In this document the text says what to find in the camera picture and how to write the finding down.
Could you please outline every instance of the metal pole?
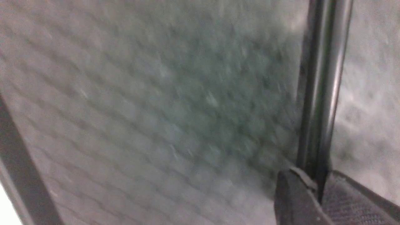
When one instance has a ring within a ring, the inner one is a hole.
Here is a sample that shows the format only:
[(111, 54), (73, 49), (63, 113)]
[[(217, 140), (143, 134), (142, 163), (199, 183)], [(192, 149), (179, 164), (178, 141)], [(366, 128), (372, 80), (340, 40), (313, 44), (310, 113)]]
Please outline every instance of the metal pole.
[(64, 224), (1, 95), (0, 181), (24, 225)]
[(342, 80), (343, 61), (346, 52), (352, 5), (352, 0), (339, 0), (336, 2), (335, 6), (328, 71), (325, 79), (324, 92), (322, 93), (322, 127), (316, 174), (320, 197), (323, 194), (326, 177), (331, 168), (330, 146), (339, 97), (340, 82)]
[(323, 191), (352, 0), (315, 2), (297, 166)]

